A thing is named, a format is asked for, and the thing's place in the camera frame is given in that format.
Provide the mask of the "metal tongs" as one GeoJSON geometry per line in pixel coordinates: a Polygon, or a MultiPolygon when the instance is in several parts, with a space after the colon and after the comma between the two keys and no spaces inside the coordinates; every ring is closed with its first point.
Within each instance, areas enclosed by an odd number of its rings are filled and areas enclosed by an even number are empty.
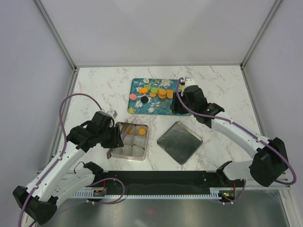
{"type": "Polygon", "coordinates": [[[107,159],[110,159],[113,152],[118,148],[124,146],[123,139],[132,129],[132,124],[127,120],[125,122],[117,122],[113,128],[113,136],[109,142],[109,148],[107,151],[107,159]]]}

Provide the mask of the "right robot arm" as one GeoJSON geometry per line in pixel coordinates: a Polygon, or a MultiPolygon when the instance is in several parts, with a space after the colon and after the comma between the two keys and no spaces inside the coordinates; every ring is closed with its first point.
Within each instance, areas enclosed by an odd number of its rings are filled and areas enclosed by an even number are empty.
{"type": "Polygon", "coordinates": [[[177,87],[170,108],[174,114],[193,114],[199,123],[225,135],[251,157],[251,161],[227,161],[220,166],[221,172],[216,175],[220,186],[228,186],[233,180],[253,179],[269,187],[289,169],[281,139],[269,139],[235,121],[221,106],[209,103],[197,85],[177,87]]]}

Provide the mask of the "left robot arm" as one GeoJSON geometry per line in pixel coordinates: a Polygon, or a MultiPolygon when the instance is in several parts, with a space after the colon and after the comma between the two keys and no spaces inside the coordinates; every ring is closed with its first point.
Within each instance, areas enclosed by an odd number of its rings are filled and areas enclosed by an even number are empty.
{"type": "Polygon", "coordinates": [[[22,213],[36,223],[47,223],[59,206],[85,186],[103,183],[103,168],[90,161],[67,181],[67,171],[97,144],[103,148],[123,146],[119,126],[115,124],[116,111],[97,111],[90,121],[71,129],[61,153],[58,153],[44,170],[27,186],[17,186],[13,196],[22,213]]]}

